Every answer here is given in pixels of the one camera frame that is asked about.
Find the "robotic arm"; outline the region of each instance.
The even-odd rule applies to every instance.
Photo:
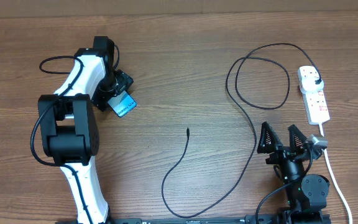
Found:
[[[75,54],[83,63],[78,79],[73,83],[81,69],[81,63],[75,60],[73,70],[55,94],[42,95],[38,101],[40,115],[53,104],[40,121],[42,145],[44,153],[53,157],[55,165],[60,166],[70,184],[78,210],[77,220],[68,222],[72,224],[111,223],[109,207],[101,193],[96,173],[99,132],[92,105],[104,111],[108,106],[114,109],[125,102],[121,100],[123,97],[131,98],[126,90],[133,79],[121,70],[115,71],[112,64],[114,46],[108,37],[95,37],[93,48],[79,49]],[[69,85],[71,89],[60,96]],[[134,101],[130,103],[131,108],[123,105],[127,111],[135,106]],[[64,119],[74,119],[75,125],[58,126],[56,121]],[[78,179],[67,166],[76,171]],[[86,208],[80,191],[85,192],[83,200]]]

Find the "power strip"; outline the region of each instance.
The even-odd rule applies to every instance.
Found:
[[[330,119],[327,101],[324,96],[324,82],[316,85],[315,80],[319,78],[313,66],[302,66],[298,70],[300,90],[305,103],[306,114],[309,124],[322,124]]]

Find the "white cable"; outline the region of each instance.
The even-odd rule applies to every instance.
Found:
[[[323,125],[321,123],[318,124],[318,127],[320,129],[320,134],[322,136],[324,136],[324,131],[323,131]],[[334,172],[333,169],[331,168],[331,165],[329,163],[329,159],[328,159],[328,153],[327,153],[327,149],[324,150],[324,157],[326,158],[326,163],[327,163],[327,168],[329,171],[329,175],[331,176],[331,179],[333,180],[334,186],[336,191],[338,192],[339,196],[342,199],[343,204],[346,207],[346,211],[347,211],[347,215],[349,216],[349,224],[353,224],[353,218],[352,218],[352,212],[351,212],[351,208],[349,207],[349,205],[347,204],[347,201],[345,199],[345,196],[343,196],[341,189],[339,189],[338,183],[336,182],[335,176],[334,176]]]

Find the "table surface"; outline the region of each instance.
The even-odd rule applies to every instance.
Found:
[[[161,198],[165,173],[179,160],[190,128],[188,152],[165,183],[168,204],[179,214],[198,212],[222,197],[239,178],[254,136],[248,121],[225,92],[232,63],[252,49],[289,42],[307,51],[323,76],[331,120],[324,124],[336,179],[358,223],[358,12],[281,12],[182,16],[97,16],[0,20],[0,223],[53,223],[76,218],[76,207],[60,169],[37,163],[29,148],[37,100],[51,94],[66,75],[49,75],[39,63],[91,47],[108,35],[121,52],[119,68],[135,80],[137,107],[124,118],[95,110],[100,133],[96,156],[101,190],[116,218],[174,218]],[[291,47],[255,53],[282,63],[291,91],[272,111],[242,103],[260,133],[268,121],[288,144],[287,127],[308,125],[296,71],[309,65]],[[45,65],[70,71],[72,61]],[[234,75],[229,80],[234,92]],[[280,104],[287,89],[283,70],[262,61],[246,62],[239,91],[250,102]],[[46,158],[37,136],[36,148]],[[237,189],[200,217],[241,217],[281,186],[266,154],[254,154]],[[324,158],[312,173],[329,177]],[[261,213],[286,205],[285,194],[267,201]],[[334,223],[347,215],[334,187],[328,206]]]

